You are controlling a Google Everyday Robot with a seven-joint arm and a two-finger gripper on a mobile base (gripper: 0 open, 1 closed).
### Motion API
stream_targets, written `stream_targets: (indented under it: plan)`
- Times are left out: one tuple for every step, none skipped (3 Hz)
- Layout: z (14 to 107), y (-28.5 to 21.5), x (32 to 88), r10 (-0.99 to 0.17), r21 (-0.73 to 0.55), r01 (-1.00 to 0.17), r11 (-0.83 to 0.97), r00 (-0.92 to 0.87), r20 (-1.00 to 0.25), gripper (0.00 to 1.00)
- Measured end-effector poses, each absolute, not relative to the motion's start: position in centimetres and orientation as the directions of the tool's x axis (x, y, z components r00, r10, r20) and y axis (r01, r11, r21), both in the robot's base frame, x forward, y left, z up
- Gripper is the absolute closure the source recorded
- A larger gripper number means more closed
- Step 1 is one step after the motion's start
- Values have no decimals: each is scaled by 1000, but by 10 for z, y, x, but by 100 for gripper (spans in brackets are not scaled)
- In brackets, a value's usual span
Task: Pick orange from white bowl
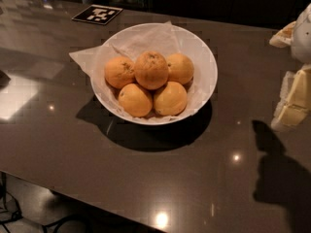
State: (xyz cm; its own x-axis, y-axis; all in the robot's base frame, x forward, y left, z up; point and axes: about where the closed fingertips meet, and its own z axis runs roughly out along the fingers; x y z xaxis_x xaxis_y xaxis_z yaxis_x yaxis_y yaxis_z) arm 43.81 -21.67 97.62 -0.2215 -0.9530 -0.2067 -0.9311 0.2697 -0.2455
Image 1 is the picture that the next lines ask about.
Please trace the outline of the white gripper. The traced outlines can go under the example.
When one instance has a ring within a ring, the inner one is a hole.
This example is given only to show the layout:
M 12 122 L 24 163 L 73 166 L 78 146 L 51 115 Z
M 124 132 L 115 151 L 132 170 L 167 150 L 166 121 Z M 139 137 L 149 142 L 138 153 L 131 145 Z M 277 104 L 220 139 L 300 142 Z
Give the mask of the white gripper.
M 273 130 L 288 131 L 300 125 L 311 113 L 311 4 L 296 22 L 274 34 L 269 44 L 276 48 L 291 46 L 292 56 L 305 63 L 296 73 L 288 71 L 283 78 L 280 101 L 271 121 Z

